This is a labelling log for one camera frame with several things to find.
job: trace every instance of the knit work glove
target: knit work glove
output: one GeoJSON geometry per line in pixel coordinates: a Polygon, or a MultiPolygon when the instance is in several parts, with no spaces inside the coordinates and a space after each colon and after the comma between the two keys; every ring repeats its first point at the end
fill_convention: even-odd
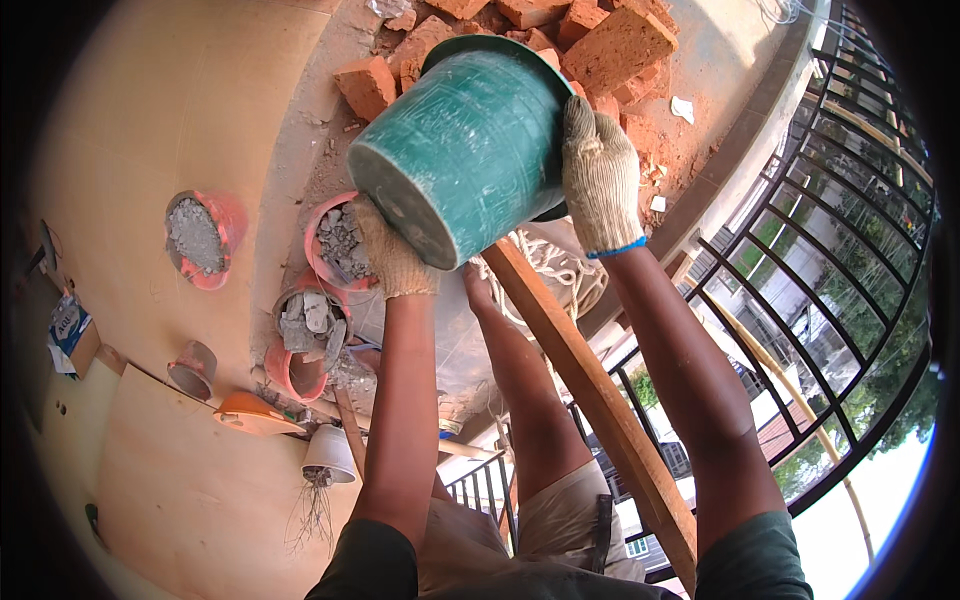
{"type": "Polygon", "coordinates": [[[583,96],[564,107],[564,193],[588,258],[643,246],[637,215],[640,162],[630,138],[583,96]]]}
{"type": "Polygon", "coordinates": [[[366,196],[357,196],[356,222],[367,247],[367,258],[383,287],[383,298],[440,291],[440,272],[423,264],[414,249],[383,220],[366,196]]]}

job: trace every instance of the white bucket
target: white bucket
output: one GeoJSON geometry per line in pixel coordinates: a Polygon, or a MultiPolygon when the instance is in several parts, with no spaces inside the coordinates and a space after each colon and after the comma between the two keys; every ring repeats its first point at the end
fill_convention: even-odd
{"type": "Polygon", "coordinates": [[[333,473],[333,483],[355,481],[353,455],[347,443],[347,433],[340,427],[330,424],[321,425],[310,439],[303,466],[329,467],[333,473]]]}

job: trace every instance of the gray shorts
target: gray shorts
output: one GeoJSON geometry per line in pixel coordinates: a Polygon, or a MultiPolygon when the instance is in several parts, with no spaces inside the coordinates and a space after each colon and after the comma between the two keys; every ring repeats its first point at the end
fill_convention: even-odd
{"type": "MultiPolygon", "coordinates": [[[[431,498],[426,537],[417,556],[420,593],[453,588],[470,580],[550,562],[590,569],[593,562],[597,496],[610,493],[596,461],[561,477],[519,509],[519,555],[511,559],[493,518],[473,509],[431,498]]],[[[643,581],[643,563],[627,558],[616,511],[604,574],[643,581]]]]}

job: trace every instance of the dark green shirt sleeve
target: dark green shirt sleeve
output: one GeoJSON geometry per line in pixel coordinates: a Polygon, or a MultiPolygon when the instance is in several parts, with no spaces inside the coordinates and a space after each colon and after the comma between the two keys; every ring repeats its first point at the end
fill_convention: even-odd
{"type": "Polygon", "coordinates": [[[697,600],[810,600],[790,514],[757,515],[716,542],[697,565],[697,600]]]}
{"type": "Polygon", "coordinates": [[[417,597],[413,544],[385,523],[356,519],[344,525],[330,565],[305,600],[409,600],[417,597]]]}

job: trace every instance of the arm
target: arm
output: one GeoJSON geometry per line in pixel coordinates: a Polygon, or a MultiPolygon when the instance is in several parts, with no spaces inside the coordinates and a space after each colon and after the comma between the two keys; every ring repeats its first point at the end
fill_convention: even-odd
{"type": "Polygon", "coordinates": [[[650,378],[690,455],[697,482],[697,553],[752,516],[785,511],[756,439],[747,393],[727,357],[646,248],[601,259],[650,378]]]}
{"type": "Polygon", "coordinates": [[[564,115],[564,191],[584,250],[599,257],[697,481],[703,557],[750,517],[783,511],[754,430],[750,402],[723,352],[644,246],[636,150],[610,117],[571,98],[564,115]]]}
{"type": "Polygon", "coordinates": [[[418,548],[437,466],[433,297],[439,274],[420,261],[369,200],[354,204],[387,309],[367,479],[350,519],[386,523],[418,548]]]}
{"type": "Polygon", "coordinates": [[[351,519],[386,523],[420,547],[437,467],[433,297],[387,300],[367,479],[351,519]]]}

